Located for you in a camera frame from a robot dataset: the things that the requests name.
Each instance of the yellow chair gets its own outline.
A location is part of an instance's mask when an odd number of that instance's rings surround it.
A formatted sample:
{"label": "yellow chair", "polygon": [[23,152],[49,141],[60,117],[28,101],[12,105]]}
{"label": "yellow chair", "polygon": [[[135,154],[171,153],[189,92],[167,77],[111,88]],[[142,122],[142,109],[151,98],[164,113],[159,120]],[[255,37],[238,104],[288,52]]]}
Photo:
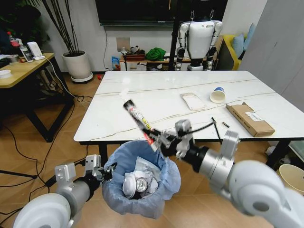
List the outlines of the yellow chair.
{"label": "yellow chair", "polygon": [[238,59],[233,47],[232,40],[235,35],[224,35],[224,42],[219,50],[218,65],[216,70],[238,70],[241,60]]}

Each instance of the white marble table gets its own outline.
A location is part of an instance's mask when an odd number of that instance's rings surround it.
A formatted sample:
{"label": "white marble table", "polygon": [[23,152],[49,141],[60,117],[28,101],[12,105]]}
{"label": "white marble table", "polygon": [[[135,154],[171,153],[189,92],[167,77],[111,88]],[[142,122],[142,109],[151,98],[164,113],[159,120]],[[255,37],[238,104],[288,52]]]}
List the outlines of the white marble table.
{"label": "white marble table", "polygon": [[[227,110],[215,104],[209,95],[223,87],[226,102],[246,102],[274,129],[271,136],[253,137]],[[98,144],[105,155],[107,144],[143,139],[141,131],[123,108],[119,93],[128,88],[129,95],[153,128],[174,130],[180,119],[189,119],[192,128],[217,121],[219,135],[225,135],[227,123],[242,141],[280,141],[270,159],[273,163],[285,154],[291,140],[304,140],[304,113],[247,71],[130,71],[107,72],[74,136],[81,144]],[[193,92],[207,105],[206,110],[190,111],[180,94]],[[193,134],[196,141],[218,142],[215,128]]]}

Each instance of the television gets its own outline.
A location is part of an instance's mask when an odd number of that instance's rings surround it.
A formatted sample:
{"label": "television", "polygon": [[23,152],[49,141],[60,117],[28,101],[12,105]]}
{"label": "television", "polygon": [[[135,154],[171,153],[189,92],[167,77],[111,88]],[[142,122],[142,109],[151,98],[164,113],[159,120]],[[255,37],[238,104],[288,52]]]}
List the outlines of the television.
{"label": "television", "polygon": [[[180,0],[180,21],[190,21],[191,11],[222,20],[228,0]],[[95,0],[102,26],[172,26],[177,0]]]}

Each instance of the blue paper cup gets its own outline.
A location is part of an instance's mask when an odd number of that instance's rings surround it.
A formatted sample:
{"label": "blue paper cup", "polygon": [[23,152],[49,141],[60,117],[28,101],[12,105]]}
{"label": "blue paper cup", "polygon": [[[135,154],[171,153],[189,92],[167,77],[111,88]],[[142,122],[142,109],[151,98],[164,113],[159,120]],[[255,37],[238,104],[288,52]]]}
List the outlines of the blue paper cup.
{"label": "blue paper cup", "polygon": [[210,94],[210,100],[214,103],[222,103],[226,99],[225,90],[222,87],[217,87]]}

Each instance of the wall socket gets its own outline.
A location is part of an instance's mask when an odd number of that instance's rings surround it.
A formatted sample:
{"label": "wall socket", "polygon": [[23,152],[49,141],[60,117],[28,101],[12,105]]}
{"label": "wall socket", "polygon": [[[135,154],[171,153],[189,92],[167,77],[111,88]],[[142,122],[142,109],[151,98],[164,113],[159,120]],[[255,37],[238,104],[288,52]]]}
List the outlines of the wall socket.
{"label": "wall socket", "polygon": [[116,37],[117,51],[121,52],[125,47],[126,51],[130,51],[130,37]]}

